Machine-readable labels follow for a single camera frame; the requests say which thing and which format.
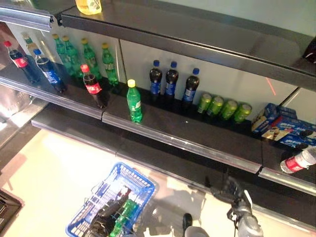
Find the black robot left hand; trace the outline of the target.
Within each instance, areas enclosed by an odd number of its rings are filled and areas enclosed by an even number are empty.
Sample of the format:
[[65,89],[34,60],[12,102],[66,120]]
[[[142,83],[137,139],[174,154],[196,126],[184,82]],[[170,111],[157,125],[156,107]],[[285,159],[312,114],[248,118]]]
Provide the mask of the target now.
[[108,237],[114,230],[116,215],[127,200],[128,196],[123,196],[119,200],[111,199],[99,209],[86,231],[85,237]]

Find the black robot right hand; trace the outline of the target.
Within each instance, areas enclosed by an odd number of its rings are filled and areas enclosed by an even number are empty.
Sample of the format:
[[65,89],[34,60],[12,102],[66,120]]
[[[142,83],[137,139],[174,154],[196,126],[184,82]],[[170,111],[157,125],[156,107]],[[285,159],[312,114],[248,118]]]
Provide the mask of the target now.
[[228,176],[224,180],[224,184],[221,190],[210,189],[212,195],[220,201],[228,204],[234,204],[239,202],[246,202],[246,196],[244,194],[244,188],[240,185],[237,179]]

